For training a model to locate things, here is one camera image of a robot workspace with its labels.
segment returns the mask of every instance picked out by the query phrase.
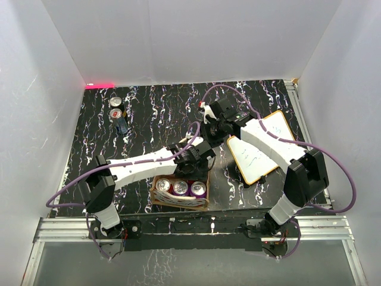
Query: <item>red light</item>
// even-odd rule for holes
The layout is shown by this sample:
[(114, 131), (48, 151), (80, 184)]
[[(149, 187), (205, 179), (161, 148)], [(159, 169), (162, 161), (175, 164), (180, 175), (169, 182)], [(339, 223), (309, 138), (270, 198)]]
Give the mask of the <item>red light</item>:
[(113, 83), (105, 83), (103, 85), (86, 85), (85, 89), (97, 89), (97, 88), (115, 88)]

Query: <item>soda can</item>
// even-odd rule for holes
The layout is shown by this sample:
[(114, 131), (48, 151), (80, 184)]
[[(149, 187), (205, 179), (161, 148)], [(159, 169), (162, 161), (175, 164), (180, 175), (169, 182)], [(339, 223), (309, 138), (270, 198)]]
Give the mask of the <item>soda can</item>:
[(113, 121), (115, 127), (117, 128), (117, 131), (120, 134), (126, 134), (129, 130), (129, 127), (127, 125), (127, 122), (125, 121), (121, 110), (114, 108), (113, 110), (110, 111), (110, 117), (111, 120)]
[(124, 107), (123, 101), (120, 97), (113, 97), (110, 99), (111, 109), (117, 108), (121, 110), (121, 113), (124, 118), (127, 116), (126, 108)]
[(162, 179), (157, 180), (155, 186), (156, 186), (157, 190), (167, 192), (171, 188), (171, 183), (168, 179), (162, 178)]
[(207, 197), (207, 186), (203, 182), (196, 181), (190, 187), (190, 195), (196, 198)]
[(173, 195), (179, 195), (182, 197), (187, 197), (189, 195), (188, 192), (188, 184), (185, 181), (177, 181), (173, 184)]

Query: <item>purple can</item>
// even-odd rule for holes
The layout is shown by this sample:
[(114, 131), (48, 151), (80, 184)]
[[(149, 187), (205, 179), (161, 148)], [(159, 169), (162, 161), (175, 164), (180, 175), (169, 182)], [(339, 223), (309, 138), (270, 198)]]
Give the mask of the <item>purple can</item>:
[(189, 195), (188, 192), (188, 184), (185, 181), (177, 181), (173, 184), (173, 195), (179, 195), (182, 197), (187, 197)]
[(194, 182), (190, 188), (190, 195), (196, 198), (206, 198), (207, 186), (203, 182)]

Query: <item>black table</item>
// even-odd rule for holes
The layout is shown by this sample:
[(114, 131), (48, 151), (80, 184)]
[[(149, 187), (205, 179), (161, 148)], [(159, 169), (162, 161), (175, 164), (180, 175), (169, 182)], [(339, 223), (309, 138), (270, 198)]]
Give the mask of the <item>black table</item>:
[[(85, 91), (74, 135), (65, 184), (83, 173), (87, 164), (97, 155), (107, 159), (139, 156), (181, 140), (188, 126), (202, 119), (198, 103), (214, 83), (183, 85), (132, 86)], [(237, 88), (250, 100), (252, 106), (265, 117), (282, 110), (293, 136), (303, 141), (293, 107), (283, 80), (256, 80), (224, 83)], [(109, 119), (111, 97), (121, 97), (129, 117), (129, 132), (118, 136)], [(245, 103), (233, 92), (218, 88), (207, 101), (228, 97), (237, 108), (246, 110)], [(215, 148), (217, 159), (211, 174), (210, 210), (269, 208), (282, 195), (285, 174), (278, 168), (271, 172), (266, 183), (244, 184), (242, 176), (226, 145)], [(131, 213), (172, 212), (175, 207), (152, 205), (149, 189), (152, 178), (132, 183), (115, 192), (114, 202), (121, 215)], [(60, 197), (60, 203), (79, 203), (82, 198), (74, 187)], [(316, 203), (325, 203), (324, 195)], [(54, 216), (83, 216), (79, 208), (62, 208)]]

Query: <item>metal bracket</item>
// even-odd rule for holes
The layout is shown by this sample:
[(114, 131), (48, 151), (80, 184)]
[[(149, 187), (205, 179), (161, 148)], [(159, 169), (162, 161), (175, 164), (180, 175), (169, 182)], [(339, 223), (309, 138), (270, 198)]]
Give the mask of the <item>metal bracket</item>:
[(23, 282), (21, 286), (33, 286), (35, 283), (35, 278), (40, 265), (41, 256), (43, 252), (44, 242), (35, 242), (33, 244), (32, 252), (30, 253), (29, 261), (26, 266)]
[(367, 286), (368, 284), (364, 275), (363, 268), (361, 267), (360, 260), (357, 256), (357, 251), (353, 240), (343, 240), (342, 242), (356, 286)]

